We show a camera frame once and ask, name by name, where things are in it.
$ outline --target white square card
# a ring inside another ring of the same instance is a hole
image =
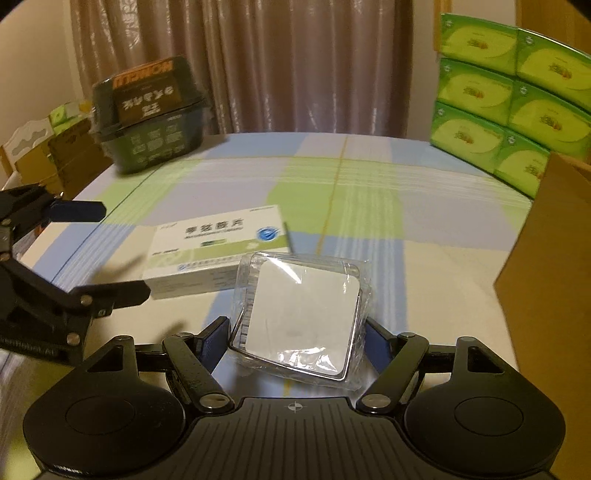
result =
[[[359,279],[270,258],[260,268],[247,353],[339,377],[348,361]]]

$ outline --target small green box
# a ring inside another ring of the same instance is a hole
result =
[[[505,129],[454,107],[437,102],[431,144],[493,173]]]
[[[495,176],[535,198],[549,156],[549,150],[507,129]]]
[[[442,14],[441,53],[515,75],[517,28],[479,18]]]
[[[591,115],[520,80],[513,89],[509,127],[550,150],[582,161],[591,148]]]
[[[517,76],[591,112],[591,56],[586,53],[520,30]]]
[[[441,59],[437,99],[447,105],[506,125],[513,80],[457,60]]]

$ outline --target blue logo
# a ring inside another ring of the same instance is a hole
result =
[[[274,226],[266,226],[265,228],[261,228],[256,232],[256,237],[264,242],[270,242],[271,240],[277,238],[278,233],[278,228],[275,228]]]

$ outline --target curtain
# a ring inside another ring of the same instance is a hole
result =
[[[70,0],[85,95],[122,70],[184,55],[211,132],[403,137],[411,0]]]

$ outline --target tablecloth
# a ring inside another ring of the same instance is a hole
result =
[[[345,134],[236,134],[128,177],[113,168],[79,199],[99,224],[52,224],[23,261],[69,290],[139,278],[155,225],[278,204],[295,252],[370,260],[374,317],[432,343],[472,335],[515,365],[492,283],[531,202],[425,142]],[[159,342],[230,313],[232,291],[118,310],[94,322],[87,351],[114,335]],[[225,356],[214,376],[235,397],[343,394],[249,374]]]

